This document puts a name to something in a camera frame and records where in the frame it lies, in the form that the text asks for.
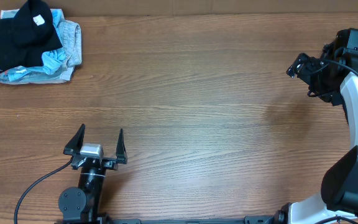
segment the pile of clothes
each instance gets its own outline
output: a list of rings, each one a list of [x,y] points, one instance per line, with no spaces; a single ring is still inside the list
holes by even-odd
[[[64,83],[82,63],[80,26],[41,0],[1,11],[0,83]]]

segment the beige wall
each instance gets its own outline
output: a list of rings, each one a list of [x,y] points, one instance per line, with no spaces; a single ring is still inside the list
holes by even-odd
[[[277,12],[358,12],[358,0],[44,0],[65,16],[141,16]],[[1,9],[26,0],[0,0]]]

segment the table surface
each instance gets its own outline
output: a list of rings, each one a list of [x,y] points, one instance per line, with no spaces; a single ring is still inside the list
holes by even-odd
[[[83,64],[59,85],[0,84],[0,223],[23,191],[85,142],[114,154],[124,129],[128,164],[108,171],[101,211],[113,218],[270,215],[318,192],[349,150],[341,106],[308,98],[286,69],[319,56],[358,14],[72,17]],[[62,218],[69,168],[37,185],[19,223]]]

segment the black garment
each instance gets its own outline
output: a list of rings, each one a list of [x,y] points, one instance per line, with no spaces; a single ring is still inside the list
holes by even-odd
[[[0,73],[43,66],[42,53],[62,47],[50,8],[41,0],[28,0],[12,19],[0,19]]]

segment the wood grain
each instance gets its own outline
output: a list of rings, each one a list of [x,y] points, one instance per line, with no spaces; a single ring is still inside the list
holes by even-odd
[[[358,14],[72,17],[83,64],[62,85],[0,84],[0,223],[21,193],[85,141],[113,155],[124,128],[128,165],[108,172],[101,210],[114,218],[240,218],[273,214],[319,191],[349,149],[341,107],[306,96],[285,70],[318,56]],[[62,217],[76,186],[65,169],[36,186],[23,223]]]

